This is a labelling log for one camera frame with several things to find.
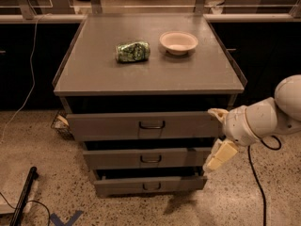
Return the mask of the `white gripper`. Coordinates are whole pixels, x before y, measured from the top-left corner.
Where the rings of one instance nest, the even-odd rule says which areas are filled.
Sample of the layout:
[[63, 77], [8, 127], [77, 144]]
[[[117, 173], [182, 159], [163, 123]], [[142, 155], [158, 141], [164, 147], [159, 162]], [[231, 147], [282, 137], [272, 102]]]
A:
[[249, 146], [260, 139], [251, 130], [246, 118], [246, 106], [242, 105], [230, 112], [223, 108], [210, 108], [208, 113], [222, 123], [226, 138], [217, 139], [207, 157], [203, 170], [207, 173], [219, 169], [238, 153], [238, 146]]

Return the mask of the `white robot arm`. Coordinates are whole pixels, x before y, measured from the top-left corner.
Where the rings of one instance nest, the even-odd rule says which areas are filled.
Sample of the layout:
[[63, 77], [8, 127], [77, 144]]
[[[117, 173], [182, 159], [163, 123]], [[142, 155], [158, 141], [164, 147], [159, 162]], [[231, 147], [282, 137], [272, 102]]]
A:
[[233, 158], [240, 147], [301, 130], [301, 75], [283, 79], [273, 97], [230, 111], [211, 108], [208, 113], [221, 122], [226, 137], [215, 141], [203, 166], [205, 172], [212, 172]]

